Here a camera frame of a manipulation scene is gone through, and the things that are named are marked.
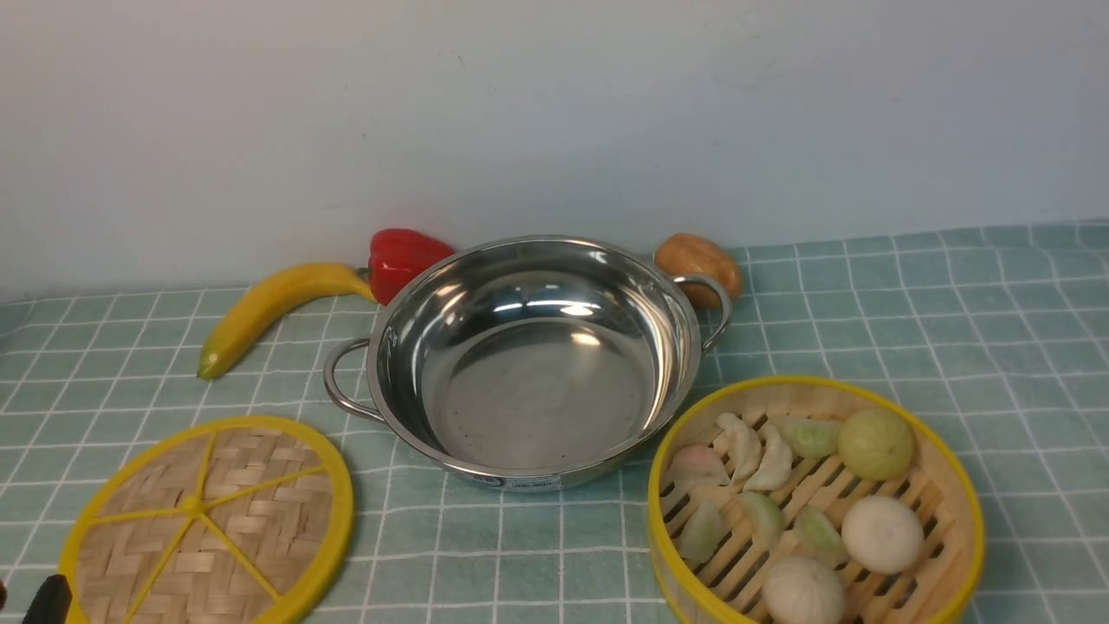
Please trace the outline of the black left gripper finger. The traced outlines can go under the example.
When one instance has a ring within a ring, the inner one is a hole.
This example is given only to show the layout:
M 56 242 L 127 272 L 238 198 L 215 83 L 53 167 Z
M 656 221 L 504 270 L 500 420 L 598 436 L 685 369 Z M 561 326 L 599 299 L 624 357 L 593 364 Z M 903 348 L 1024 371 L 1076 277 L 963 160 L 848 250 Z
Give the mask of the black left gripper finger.
M 73 593 L 67 576 L 48 576 L 27 608 L 23 624 L 67 624 L 72 600 Z

